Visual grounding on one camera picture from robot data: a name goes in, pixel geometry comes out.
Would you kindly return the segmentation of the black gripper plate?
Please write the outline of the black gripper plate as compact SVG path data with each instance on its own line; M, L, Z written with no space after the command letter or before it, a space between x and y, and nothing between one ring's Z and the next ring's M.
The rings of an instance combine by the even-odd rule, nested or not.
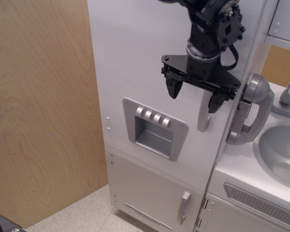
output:
M171 98L175 99L183 83L212 92L208 112L216 113L221 105L234 99L241 82L222 68L218 59L201 61L188 55L164 55L161 73Z

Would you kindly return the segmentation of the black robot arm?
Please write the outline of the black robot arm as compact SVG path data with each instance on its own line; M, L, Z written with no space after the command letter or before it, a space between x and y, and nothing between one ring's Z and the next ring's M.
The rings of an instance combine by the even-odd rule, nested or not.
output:
M239 55L234 43L242 40L245 27L236 0L180 0L191 21L186 55L164 55L162 74L169 95L175 99L183 83L212 93L208 112L215 113L234 99L241 82L229 71Z

